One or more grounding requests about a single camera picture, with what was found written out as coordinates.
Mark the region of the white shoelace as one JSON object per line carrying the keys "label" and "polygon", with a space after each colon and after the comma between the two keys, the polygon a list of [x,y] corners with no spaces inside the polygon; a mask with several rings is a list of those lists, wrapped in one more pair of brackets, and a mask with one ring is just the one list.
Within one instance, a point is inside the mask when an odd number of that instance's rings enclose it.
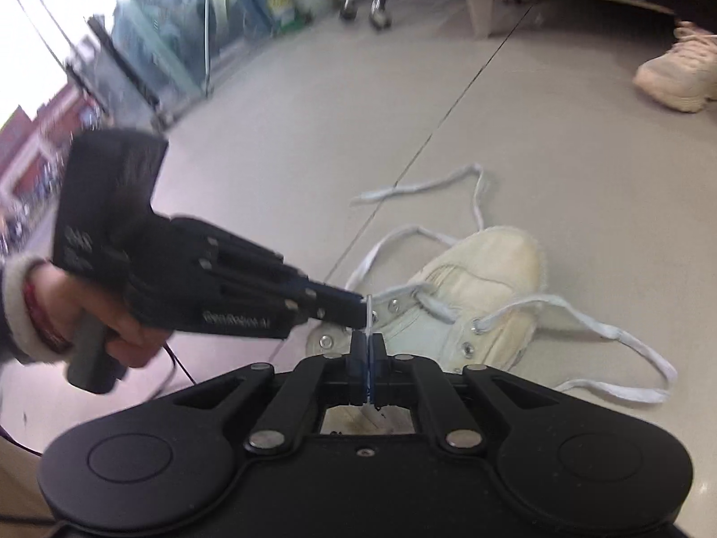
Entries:
{"label": "white shoelace", "polygon": [[473,234],[456,238],[422,225],[396,228],[373,245],[346,281],[346,289],[358,288],[379,255],[405,238],[427,238],[444,247],[405,284],[372,295],[371,326],[383,334],[388,351],[432,358],[449,373],[471,364],[511,370],[531,343],[540,312],[553,308],[598,338],[627,347],[661,377],[660,385],[652,387],[573,377],[558,391],[583,389],[627,403],[665,403],[678,378],[672,363],[637,336],[548,293],[541,247],[519,228],[487,226],[482,190],[476,185],[471,199]]}

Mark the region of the white canvas sneaker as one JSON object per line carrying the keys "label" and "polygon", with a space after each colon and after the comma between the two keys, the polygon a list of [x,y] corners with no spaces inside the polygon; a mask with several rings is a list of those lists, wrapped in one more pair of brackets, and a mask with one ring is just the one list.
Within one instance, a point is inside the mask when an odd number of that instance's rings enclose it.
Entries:
{"label": "white canvas sneaker", "polygon": [[457,239],[406,225],[374,245],[345,283],[355,290],[380,253],[409,236],[440,243],[445,252],[408,282],[372,295],[373,328],[391,355],[429,357],[447,373],[467,364],[514,368],[535,334],[534,311],[507,306],[547,288],[540,243],[519,228],[493,226]]}

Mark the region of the green fire extinguisher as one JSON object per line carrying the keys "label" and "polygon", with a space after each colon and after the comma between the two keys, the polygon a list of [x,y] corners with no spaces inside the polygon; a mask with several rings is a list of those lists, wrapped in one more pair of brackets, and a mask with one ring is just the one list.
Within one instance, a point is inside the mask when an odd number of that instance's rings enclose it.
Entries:
{"label": "green fire extinguisher", "polygon": [[289,33],[305,27],[305,16],[295,0],[253,0],[272,32]]}

